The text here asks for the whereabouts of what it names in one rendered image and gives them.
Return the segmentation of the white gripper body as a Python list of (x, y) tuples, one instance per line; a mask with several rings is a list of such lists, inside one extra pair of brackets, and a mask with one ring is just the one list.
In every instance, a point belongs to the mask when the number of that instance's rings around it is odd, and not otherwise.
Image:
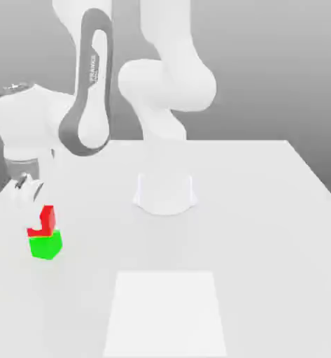
[(42, 203), (38, 196), (42, 186), (42, 181), (24, 181), (14, 184), (13, 200), (24, 230), (40, 228), (39, 215)]

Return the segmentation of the small red cube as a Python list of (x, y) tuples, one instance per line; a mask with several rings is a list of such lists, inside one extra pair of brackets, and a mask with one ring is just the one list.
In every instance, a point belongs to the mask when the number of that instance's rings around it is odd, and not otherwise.
[(42, 208), (39, 219), (41, 222), (40, 229), (27, 228), (29, 238), (52, 236), (56, 224), (54, 207), (45, 205)]

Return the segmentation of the small green cube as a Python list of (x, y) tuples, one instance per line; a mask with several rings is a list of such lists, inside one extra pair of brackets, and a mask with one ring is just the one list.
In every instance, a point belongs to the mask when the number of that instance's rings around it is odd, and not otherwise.
[(62, 249), (62, 235), (59, 229), (51, 236), (37, 236), (29, 239), (31, 254), (35, 258), (52, 260)]

